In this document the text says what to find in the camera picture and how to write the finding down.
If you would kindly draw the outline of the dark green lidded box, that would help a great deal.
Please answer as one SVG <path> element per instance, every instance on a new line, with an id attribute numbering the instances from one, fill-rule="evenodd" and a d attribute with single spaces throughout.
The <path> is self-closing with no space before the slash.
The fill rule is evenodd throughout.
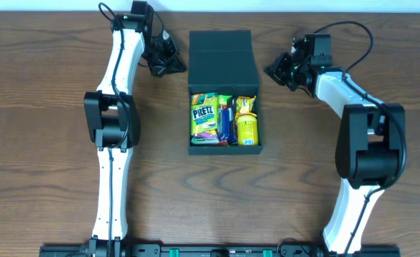
<path id="1" fill-rule="evenodd" d="M 190 31 L 188 93 L 217 92 L 230 96 L 256 97 L 257 146 L 188 145 L 188 154 L 249 155 L 263 150 L 260 79 L 252 51 L 250 30 Z"/>

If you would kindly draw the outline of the orange yellow snack packet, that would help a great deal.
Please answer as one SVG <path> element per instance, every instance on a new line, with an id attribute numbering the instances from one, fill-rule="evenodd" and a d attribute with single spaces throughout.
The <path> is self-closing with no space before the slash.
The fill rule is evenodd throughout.
<path id="1" fill-rule="evenodd" d="M 244 116 L 244 115 L 250 115 L 250 116 L 257 117 L 257 115 L 252 112 L 255 100 L 256 100 L 255 96 L 254 97 L 239 96 L 235 100 L 235 104 L 236 104 L 235 117 L 238 118 L 238 117 Z"/>

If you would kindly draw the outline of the green Pretz snack box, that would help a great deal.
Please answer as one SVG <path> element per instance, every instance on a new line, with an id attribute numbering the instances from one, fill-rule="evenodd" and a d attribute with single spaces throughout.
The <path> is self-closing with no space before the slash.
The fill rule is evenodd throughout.
<path id="1" fill-rule="evenodd" d="M 218 94 L 215 92 L 191 96 L 191 144 L 212 145 L 219 142 Z"/>

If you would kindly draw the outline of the yellow plastic bottle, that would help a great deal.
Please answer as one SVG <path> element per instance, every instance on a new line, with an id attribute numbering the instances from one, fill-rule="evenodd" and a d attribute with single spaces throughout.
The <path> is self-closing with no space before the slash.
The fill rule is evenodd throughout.
<path id="1" fill-rule="evenodd" d="M 240 146 L 258 146 L 259 133 L 257 117 L 246 114 L 238 117 L 237 137 Z"/>

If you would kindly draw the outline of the Haribo gummy candy bag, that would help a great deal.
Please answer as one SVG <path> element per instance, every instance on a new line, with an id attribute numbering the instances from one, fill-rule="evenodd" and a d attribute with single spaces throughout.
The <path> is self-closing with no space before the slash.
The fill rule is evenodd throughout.
<path id="1" fill-rule="evenodd" d="M 233 98 L 233 96 L 219 95 L 219 97 L 218 97 L 218 109 L 231 108 L 232 98 Z"/>

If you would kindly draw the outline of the dark blue barcode box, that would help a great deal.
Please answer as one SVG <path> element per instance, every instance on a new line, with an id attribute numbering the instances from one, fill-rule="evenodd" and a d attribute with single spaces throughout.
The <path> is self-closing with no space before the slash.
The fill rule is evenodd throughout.
<path id="1" fill-rule="evenodd" d="M 221 143 L 235 144 L 234 117 L 232 108 L 218 109 L 217 135 Z"/>

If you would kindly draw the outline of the dark blue candy bar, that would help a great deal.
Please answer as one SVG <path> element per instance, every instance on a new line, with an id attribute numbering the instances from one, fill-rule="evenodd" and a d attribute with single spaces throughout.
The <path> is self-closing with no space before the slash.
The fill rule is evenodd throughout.
<path id="1" fill-rule="evenodd" d="M 234 96 L 231 100 L 231 135 L 229 138 L 229 144 L 232 146 L 238 145 L 237 125 L 236 125 L 236 100 L 237 100 L 236 96 Z"/>

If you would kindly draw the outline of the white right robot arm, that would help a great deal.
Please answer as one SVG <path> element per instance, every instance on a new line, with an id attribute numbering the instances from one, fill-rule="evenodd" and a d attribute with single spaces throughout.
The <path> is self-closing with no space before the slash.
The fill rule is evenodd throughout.
<path id="1" fill-rule="evenodd" d="M 346 69 L 332 64 L 328 51 L 295 49 L 264 71 L 291 91 L 302 88 L 317 97 L 341 119 L 335 151 L 339 195 L 322 232 L 324 246 L 314 255 L 361 255 L 361 237 L 376 201 L 404 171 L 404 108 L 372 97 Z"/>

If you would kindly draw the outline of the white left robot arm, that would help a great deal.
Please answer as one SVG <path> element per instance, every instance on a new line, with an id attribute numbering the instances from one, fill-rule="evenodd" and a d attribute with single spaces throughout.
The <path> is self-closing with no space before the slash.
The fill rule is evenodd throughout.
<path id="1" fill-rule="evenodd" d="M 148 14 L 117 14 L 111 20 L 113 48 L 106 73 L 95 91 L 84 96 L 89 136 L 99 160 L 99 198 L 96 221 L 83 256 L 127 256 L 124 238 L 127 178 L 134 147 L 140 138 L 140 120 L 133 97 L 140 59 L 153 76 L 186 70 L 172 37 L 152 33 Z"/>

